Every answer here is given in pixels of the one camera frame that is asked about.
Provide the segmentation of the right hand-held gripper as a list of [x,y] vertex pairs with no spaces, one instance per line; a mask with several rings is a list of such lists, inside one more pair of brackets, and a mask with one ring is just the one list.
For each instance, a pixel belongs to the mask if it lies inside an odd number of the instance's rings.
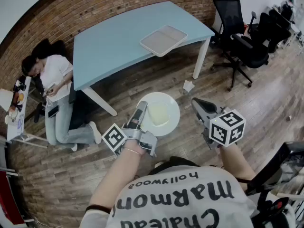
[[210,149],[229,147],[243,138],[246,119],[237,111],[222,113],[222,107],[205,99],[192,98],[192,109],[205,122],[204,140]]

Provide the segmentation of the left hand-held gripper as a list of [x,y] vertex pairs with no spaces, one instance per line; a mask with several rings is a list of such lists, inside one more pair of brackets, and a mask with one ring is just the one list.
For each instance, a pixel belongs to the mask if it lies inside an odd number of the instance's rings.
[[156,156],[157,138],[149,131],[140,129],[148,103],[141,101],[129,120],[129,128],[119,128],[113,124],[103,135],[105,144],[115,155],[120,155],[123,145],[127,140],[137,140],[139,146],[145,149],[151,156]]

